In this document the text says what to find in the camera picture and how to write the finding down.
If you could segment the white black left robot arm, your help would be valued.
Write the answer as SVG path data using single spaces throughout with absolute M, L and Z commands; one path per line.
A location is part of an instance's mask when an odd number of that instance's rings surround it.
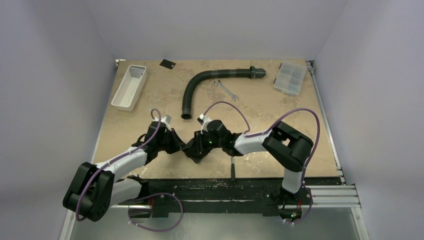
M 64 208 L 73 211 L 80 220 L 100 220 L 110 206 L 132 200 L 138 205 L 149 199 L 148 182 L 128 174 L 150 163 L 159 152 L 171 155 L 186 144 L 164 120 L 155 119 L 147 133 L 138 137 L 131 147 L 110 160 L 82 163 L 62 200 Z

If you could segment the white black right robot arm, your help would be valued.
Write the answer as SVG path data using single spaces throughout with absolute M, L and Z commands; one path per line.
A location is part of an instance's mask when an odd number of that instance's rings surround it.
M 313 141 L 283 121 L 267 133 L 247 136 L 228 130 L 221 120 L 204 122 L 193 138 L 182 147 L 185 155 L 198 164 L 213 149 L 231 157 L 267 152 L 284 167 L 280 196 L 288 204 L 300 198 L 304 168 L 314 151 Z

